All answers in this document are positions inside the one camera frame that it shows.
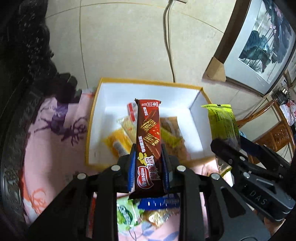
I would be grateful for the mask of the blue cookie snack bag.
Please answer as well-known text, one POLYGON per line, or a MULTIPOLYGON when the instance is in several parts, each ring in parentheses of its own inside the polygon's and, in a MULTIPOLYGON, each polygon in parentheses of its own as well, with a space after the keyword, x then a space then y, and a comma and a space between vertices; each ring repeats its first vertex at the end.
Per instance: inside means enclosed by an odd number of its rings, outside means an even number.
POLYGON ((145 211, 174 209, 180 207, 180 198, 177 194, 168 194, 158 198, 143 198, 140 200, 138 208, 145 211))

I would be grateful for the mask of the brown chocolate wafer pack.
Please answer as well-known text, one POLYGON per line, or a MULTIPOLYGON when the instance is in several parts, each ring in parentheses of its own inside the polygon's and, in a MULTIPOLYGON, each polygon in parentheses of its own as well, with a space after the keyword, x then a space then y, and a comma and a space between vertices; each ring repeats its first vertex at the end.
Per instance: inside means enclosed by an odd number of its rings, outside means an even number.
POLYGON ((168 172, 164 161, 159 105, 155 99, 136 99, 137 134, 134 192, 130 199, 158 198, 167 193, 168 172))

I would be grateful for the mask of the yellow-green snack packet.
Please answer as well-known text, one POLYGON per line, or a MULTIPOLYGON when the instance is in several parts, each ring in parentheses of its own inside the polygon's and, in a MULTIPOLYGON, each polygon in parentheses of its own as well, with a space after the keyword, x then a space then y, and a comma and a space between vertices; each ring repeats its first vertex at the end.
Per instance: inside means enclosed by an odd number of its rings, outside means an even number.
POLYGON ((240 134, 230 104, 206 104, 212 140, 220 139, 236 150, 240 150, 240 134))

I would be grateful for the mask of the clear rice cracker pack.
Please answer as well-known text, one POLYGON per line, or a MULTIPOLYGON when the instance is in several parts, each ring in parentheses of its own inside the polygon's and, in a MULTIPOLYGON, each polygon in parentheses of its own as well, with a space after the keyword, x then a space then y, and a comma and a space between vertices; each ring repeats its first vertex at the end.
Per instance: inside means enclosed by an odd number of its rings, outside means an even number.
POLYGON ((142 220, 160 228, 171 216, 180 213, 179 208, 166 208, 158 210, 146 210, 142 214, 142 220))

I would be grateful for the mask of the green pea snack bag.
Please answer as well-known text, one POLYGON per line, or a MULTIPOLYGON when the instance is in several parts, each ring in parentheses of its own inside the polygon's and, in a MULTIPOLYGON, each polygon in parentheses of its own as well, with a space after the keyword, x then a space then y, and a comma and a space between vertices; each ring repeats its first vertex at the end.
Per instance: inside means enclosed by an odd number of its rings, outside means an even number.
POLYGON ((119 232, 127 232, 142 223, 143 209, 138 206, 140 199, 129 199, 128 196, 117 199, 117 227, 119 232))

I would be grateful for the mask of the wooden chair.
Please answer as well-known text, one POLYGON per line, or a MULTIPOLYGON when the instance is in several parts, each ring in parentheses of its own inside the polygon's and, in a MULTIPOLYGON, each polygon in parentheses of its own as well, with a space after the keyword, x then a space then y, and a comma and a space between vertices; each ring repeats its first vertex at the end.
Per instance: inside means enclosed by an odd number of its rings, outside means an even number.
POLYGON ((267 146, 289 163, 292 161, 295 140, 276 99, 267 102, 246 118, 238 120, 237 125, 248 140, 267 146))

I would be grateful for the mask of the pink floral tablecloth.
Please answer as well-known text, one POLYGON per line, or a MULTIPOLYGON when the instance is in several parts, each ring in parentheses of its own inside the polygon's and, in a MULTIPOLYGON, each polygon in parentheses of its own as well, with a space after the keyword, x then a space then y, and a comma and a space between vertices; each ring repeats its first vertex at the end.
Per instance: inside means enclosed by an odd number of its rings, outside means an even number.
POLYGON ((46 98, 29 128, 26 146, 21 181, 26 223, 32 225, 75 174, 93 175, 118 161, 118 154, 103 141, 120 127, 118 121, 127 116, 127 106, 135 99, 160 100, 161 116, 177 117, 186 160, 206 156, 209 145, 189 115, 196 98, 206 101, 199 90, 115 83, 84 91, 77 103, 46 98))

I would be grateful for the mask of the yellow cardboard box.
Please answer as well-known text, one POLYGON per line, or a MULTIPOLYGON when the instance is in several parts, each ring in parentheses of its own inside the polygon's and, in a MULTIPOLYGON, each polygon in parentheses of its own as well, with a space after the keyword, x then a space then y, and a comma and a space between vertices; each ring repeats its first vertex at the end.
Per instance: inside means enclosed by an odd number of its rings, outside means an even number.
POLYGON ((103 171, 121 155, 135 155, 137 165, 159 169, 169 146, 185 148, 179 161, 186 167, 213 161, 209 102, 201 87, 102 78, 90 114, 87 166, 103 171))

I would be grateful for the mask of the yellow snack packet in box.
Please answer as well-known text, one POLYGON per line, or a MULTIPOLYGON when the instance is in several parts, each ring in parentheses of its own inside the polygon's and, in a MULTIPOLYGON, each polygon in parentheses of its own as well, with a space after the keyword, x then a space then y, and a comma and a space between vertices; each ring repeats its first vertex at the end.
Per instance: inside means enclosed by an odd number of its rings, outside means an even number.
POLYGON ((107 148, 111 151, 114 157, 121 157, 129 155, 132 149, 132 145, 136 141, 136 126, 131 121, 129 116, 118 120, 120 128, 114 130, 103 142, 107 148))

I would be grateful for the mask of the brown snack packet in box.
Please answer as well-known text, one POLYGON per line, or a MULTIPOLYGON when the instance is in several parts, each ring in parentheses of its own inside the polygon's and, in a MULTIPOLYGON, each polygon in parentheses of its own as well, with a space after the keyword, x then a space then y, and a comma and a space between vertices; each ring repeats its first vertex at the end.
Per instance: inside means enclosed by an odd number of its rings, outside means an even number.
POLYGON ((161 123, 161 139, 166 146, 169 155, 178 158, 179 162, 189 160, 189 153, 185 146, 185 140, 178 125, 176 116, 160 118, 161 123))

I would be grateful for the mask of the red white snack packet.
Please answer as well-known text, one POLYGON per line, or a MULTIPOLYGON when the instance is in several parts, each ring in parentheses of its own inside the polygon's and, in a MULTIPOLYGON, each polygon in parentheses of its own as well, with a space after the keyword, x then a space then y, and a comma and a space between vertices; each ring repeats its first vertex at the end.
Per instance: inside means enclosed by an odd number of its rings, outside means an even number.
POLYGON ((130 120, 135 123, 137 121, 137 104, 135 102, 130 102, 127 104, 127 111, 130 120))

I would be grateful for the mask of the cardboard corner protector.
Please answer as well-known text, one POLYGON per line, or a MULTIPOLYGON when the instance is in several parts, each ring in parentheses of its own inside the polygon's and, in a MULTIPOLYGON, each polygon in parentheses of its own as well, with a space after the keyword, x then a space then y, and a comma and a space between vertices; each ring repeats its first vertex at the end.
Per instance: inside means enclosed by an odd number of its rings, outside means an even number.
POLYGON ((225 82, 226 74, 224 64, 213 57, 205 70, 204 77, 208 80, 225 82))

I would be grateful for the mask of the framed landscape painting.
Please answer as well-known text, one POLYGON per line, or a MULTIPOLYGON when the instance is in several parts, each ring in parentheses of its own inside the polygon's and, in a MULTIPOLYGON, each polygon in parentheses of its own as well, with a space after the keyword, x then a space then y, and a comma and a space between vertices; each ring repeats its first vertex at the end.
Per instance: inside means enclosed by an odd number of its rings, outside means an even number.
POLYGON ((236 1, 215 53, 226 81, 260 96, 280 80, 295 52, 294 1, 236 1))

